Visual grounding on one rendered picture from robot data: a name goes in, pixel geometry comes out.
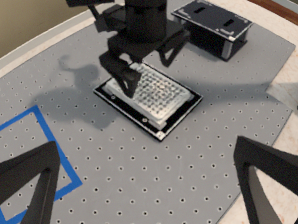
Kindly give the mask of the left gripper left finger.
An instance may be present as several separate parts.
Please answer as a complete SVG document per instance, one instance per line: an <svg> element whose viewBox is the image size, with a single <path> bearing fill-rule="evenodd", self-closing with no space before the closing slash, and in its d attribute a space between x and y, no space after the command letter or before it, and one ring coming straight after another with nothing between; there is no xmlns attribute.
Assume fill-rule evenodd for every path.
<svg viewBox="0 0 298 224"><path fill-rule="evenodd" d="M40 174L20 224L50 224L60 162L55 141L0 162L0 205Z"/></svg>

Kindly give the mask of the blue tape outline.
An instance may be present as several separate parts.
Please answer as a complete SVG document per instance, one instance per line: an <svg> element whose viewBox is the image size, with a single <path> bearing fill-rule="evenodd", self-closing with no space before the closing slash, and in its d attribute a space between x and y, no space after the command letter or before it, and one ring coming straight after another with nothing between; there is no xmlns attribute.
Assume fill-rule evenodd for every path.
<svg viewBox="0 0 298 224"><path fill-rule="evenodd" d="M9 121L3 123L2 125L0 125L0 131L3 130L4 128L8 127L9 125L13 124L14 122L18 121L19 119L25 117L26 115L32 113L32 112L34 112L34 114L35 114L35 116L36 116L36 118L37 118L37 120L38 120L38 122L39 122L45 136L47 137L48 141L55 141L56 142L61 164L62 164L63 168L65 169L66 173L68 174L69 178L72 181L68 185L66 185L63 188L61 188L60 190L56 191L55 199L54 199L54 202L55 202L59 198L63 197L64 195L68 194L69 192L71 192L74 189L81 186L83 183L80 180L80 178L78 177L78 175L76 174L73 167L71 166L70 162L68 161L67 157L65 156L65 154L62 151L61 147L59 146L58 142L56 141L56 139L55 139L54 135L52 134L49 126L47 125L42 113L40 112L37 104L35 106L29 108L28 110L22 112L21 114L15 116L14 118L10 119ZM27 211L27 209L6 221L5 218L4 218L4 215L2 213L2 210L0 208L0 224L17 224L17 223L19 223L19 222L21 222L21 220L22 220L22 218L23 218L26 211Z"/></svg>

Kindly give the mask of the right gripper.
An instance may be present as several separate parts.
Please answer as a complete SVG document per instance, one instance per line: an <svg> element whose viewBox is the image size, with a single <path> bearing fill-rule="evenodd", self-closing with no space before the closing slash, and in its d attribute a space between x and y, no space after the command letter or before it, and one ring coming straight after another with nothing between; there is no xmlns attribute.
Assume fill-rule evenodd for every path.
<svg viewBox="0 0 298 224"><path fill-rule="evenodd" d="M144 8L143 12L125 1L124 4L116 4L96 16L97 20L106 18L119 24L114 27L117 34L107 40L108 51L99 57L99 62L125 96L132 99L142 74L119 57L126 54L130 61L141 65L144 58L156 51L162 66L169 69L190 40L190 32L184 30L183 25L167 19L167 1L162 7ZM171 55L166 59L166 54L171 50Z"/></svg>

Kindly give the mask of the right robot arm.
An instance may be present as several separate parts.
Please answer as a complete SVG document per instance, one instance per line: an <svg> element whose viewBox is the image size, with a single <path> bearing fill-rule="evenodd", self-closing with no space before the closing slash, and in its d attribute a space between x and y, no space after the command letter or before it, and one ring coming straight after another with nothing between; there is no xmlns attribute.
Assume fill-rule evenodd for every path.
<svg viewBox="0 0 298 224"><path fill-rule="evenodd" d="M126 4L138 7L139 12L143 12L144 8L159 8L163 6L163 4L167 0L124 0ZM78 7L86 7L86 6L94 6L94 5L103 5L103 4L114 4L115 0L66 0L66 3L69 8L78 8ZM98 34L102 32L113 32L115 31L114 27L119 24L110 21L106 18L101 18L97 21L94 21L95 27L97 29Z"/></svg>

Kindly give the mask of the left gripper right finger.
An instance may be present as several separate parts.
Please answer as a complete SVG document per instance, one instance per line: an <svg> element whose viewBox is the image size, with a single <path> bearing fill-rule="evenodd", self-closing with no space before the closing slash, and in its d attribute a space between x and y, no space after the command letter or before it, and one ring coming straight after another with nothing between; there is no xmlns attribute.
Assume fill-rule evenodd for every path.
<svg viewBox="0 0 298 224"><path fill-rule="evenodd" d="M298 196L298 155L238 136L233 159L249 224L282 224L254 167Z"/></svg>

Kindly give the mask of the white well plate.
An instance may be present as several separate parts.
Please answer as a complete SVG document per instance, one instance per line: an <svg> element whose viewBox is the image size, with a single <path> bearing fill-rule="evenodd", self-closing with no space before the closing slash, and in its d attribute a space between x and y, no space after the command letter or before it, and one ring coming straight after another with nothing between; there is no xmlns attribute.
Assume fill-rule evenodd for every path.
<svg viewBox="0 0 298 224"><path fill-rule="evenodd" d="M125 96L114 79L106 89L135 108L157 125L164 123L189 97L190 91L142 64L131 68L142 74L133 99Z"/></svg>

